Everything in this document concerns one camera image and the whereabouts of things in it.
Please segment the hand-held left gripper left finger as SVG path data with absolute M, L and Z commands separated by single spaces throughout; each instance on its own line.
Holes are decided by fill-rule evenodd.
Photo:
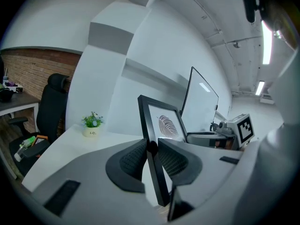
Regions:
M 61 225 L 156 225 L 142 183 L 146 140 L 81 155 L 34 191 Z

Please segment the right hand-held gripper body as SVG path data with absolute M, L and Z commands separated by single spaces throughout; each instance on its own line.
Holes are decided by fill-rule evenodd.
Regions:
M 222 138 L 216 139 L 217 149 L 240 150 L 255 136 L 250 114 L 241 114 L 231 120 L 221 121 L 216 133 Z

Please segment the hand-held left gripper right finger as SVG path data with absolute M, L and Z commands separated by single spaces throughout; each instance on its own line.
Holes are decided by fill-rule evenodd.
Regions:
M 172 181 L 171 206 L 193 209 L 216 193 L 243 153 L 159 138 L 158 155 Z

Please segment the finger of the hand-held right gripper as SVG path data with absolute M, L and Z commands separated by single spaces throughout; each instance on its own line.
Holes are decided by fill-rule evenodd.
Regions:
M 187 133 L 187 142 L 203 147 L 215 148 L 216 145 L 224 147 L 226 144 L 226 137 L 217 132 Z

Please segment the black framed nature print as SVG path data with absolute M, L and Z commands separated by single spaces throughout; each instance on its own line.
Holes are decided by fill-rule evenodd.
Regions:
M 169 206 L 167 220 L 172 221 L 193 210 L 180 198 L 178 187 L 191 184 L 202 163 L 181 147 L 187 133 L 176 107 L 144 95 L 138 97 L 138 106 L 157 202 Z

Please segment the white table top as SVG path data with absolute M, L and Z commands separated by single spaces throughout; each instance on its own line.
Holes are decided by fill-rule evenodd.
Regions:
M 106 132 L 97 137 L 85 137 L 83 128 L 73 125 L 41 155 L 22 181 L 35 200 L 44 203 L 67 180 L 80 186 L 71 199 L 78 209 L 152 209 L 157 206 L 150 169 L 144 165 L 144 193 L 118 188 L 108 178 L 107 160 L 120 150 L 142 140 L 142 136 Z

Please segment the black-framed whiteboard on stand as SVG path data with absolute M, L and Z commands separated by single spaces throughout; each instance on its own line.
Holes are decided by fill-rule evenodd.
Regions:
M 204 77 L 191 67 L 188 88 L 181 109 L 181 119 L 188 133 L 210 130 L 219 97 Z

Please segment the white air conditioner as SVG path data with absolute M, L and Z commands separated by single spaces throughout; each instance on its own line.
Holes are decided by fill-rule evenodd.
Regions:
M 273 105 L 274 101 L 269 94 L 262 94 L 260 96 L 260 103 Z

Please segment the ceiling tube light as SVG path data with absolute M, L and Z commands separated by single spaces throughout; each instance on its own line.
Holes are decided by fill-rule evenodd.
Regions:
M 259 81 L 256 92 L 255 92 L 256 96 L 259 96 L 261 94 L 261 92 L 264 88 L 264 85 L 265 85 L 265 81 Z
M 268 65 L 271 59 L 272 53 L 272 39 L 273 32 L 267 27 L 265 21 L 262 21 L 262 33 L 263 33 L 263 65 Z

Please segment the small potted flower plant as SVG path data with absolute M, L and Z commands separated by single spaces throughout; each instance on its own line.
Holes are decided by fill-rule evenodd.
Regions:
M 103 117 L 99 116 L 96 112 L 91 112 L 89 116 L 82 118 L 83 135 L 85 137 L 97 137 L 99 128 L 103 124 Z

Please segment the orange-edged flat case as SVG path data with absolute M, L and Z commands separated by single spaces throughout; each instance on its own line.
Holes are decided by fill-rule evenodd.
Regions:
M 47 140 L 48 140 L 48 136 L 37 135 L 34 142 L 31 144 L 31 146 L 34 146 L 40 142 L 47 141 Z

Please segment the green plastic bottle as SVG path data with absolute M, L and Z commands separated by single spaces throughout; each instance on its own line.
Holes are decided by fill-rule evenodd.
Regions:
M 18 151 L 14 154 L 14 158 L 17 162 L 20 162 L 22 158 L 24 157 L 23 153 L 26 151 L 26 149 L 33 144 L 36 137 L 32 136 L 26 140 L 23 140 L 22 143 L 19 145 Z

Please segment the black office chair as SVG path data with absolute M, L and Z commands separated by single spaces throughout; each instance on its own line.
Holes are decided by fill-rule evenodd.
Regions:
M 58 139 L 59 122 L 65 116 L 67 106 L 68 92 L 64 89 L 67 78 L 67 75 L 58 73 L 48 77 L 36 118 L 38 132 L 30 133 L 25 129 L 24 123 L 28 121 L 26 117 L 13 118 L 8 121 L 9 125 L 18 126 L 22 133 L 21 137 L 9 143 L 10 154 L 22 176 L 28 173 L 38 158 Z M 31 137 L 37 138 L 38 135 L 46 136 L 47 139 L 29 146 L 23 154 L 15 158 L 21 143 Z

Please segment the grey top table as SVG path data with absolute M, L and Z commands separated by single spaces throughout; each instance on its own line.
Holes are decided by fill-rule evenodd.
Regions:
M 13 94 L 9 102 L 0 102 L 0 117 L 11 113 L 13 115 L 12 118 L 14 118 L 15 112 L 33 108 L 35 130 L 36 132 L 39 132 L 36 121 L 39 110 L 39 103 L 40 99 L 26 92 Z

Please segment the white purple box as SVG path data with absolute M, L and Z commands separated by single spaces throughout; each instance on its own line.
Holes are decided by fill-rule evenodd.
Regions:
M 23 93 L 23 86 L 13 82 L 6 82 L 3 84 L 5 88 L 12 90 L 14 93 Z

